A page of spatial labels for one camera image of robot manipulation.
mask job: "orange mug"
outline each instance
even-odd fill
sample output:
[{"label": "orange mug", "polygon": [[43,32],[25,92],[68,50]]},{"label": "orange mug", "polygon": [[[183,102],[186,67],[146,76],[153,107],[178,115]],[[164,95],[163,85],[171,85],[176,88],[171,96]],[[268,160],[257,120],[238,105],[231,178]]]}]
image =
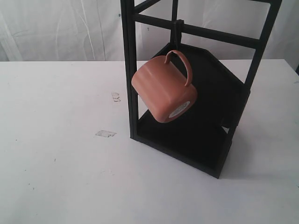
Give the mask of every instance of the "orange mug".
[{"label": "orange mug", "polygon": [[[184,63],[187,78],[170,61],[172,53]],[[152,58],[132,78],[132,86],[160,123],[178,118],[194,104],[197,91],[191,82],[191,65],[185,55],[177,50],[171,50],[166,56]]]}]

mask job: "black metal rack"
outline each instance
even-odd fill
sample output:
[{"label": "black metal rack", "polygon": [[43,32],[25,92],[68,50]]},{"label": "black metal rack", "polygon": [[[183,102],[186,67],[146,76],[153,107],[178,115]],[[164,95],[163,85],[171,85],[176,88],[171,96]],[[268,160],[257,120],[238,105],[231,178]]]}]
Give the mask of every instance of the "black metal rack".
[{"label": "black metal rack", "polygon": [[[177,20],[178,0],[172,2],[171,21],[139,14],[159,1],[146,0],[135,6],[134,0],[121,0],[130,136],[219,178],[282,0],[254,0],[271,5],[259,39],[184,24],[183,20]],[[155,56],[178,49],[192,66],[192,84],[198,91],[197,102],[170,123],[158,123],[149,111],[138,119],[137,93],[131,85],[137,70],[135,22],[170,29],[170,42]],[[209,51],[181,44],[182,33],[255,49],[245,82],[240,81]],[[171,61],[186,75],[178,58],[174,57]]]}]

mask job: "white label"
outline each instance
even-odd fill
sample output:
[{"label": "white label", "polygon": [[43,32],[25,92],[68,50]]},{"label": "white label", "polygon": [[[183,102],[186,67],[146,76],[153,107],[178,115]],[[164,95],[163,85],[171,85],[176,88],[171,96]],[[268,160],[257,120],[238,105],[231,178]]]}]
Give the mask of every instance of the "white label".
[{"label": "white label", "polygon": [[184,109],[186,109],[186,107],[190,104],[190,101],[184,102],[181,106],[179,106],[177,109],[175,109],[174,112],[172,112],[169,115],[169,118],[173,118],[175,116],[177,116],[179,113],[181,113]]}]

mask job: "white table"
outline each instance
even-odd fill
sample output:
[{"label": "white table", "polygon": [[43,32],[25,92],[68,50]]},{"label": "white table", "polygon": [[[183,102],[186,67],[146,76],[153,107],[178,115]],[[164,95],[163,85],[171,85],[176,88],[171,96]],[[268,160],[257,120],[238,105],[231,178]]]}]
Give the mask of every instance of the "white table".
[{"label": "white table", "polygon": [[[241,80],[250,65],[223,63]],[[129,138],[124,62],[0,63],[1,224],[298,222],[299,77],[284,60],[262,61],[219,180]]]}]

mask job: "white curtain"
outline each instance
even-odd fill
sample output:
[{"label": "white curtain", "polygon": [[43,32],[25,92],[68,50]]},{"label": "white curtain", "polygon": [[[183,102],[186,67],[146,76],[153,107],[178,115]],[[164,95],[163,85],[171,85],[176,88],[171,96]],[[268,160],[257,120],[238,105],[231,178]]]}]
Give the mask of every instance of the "white curtain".
[{"label": "white curtain", "polygon": [[[144,14],[171,19],[172,0]],[[185,23],[258,38],[269,5],[250,0],[179,0]],[[283,0],[264,58],[299,64],[299,1]],[[170,31],[136,24],[138,60],[148,60]],[[183,34],[183,43],[219,59],[252,58],[252,49]],[[0,0],[0,61],[124,60],[120,0]]]}]

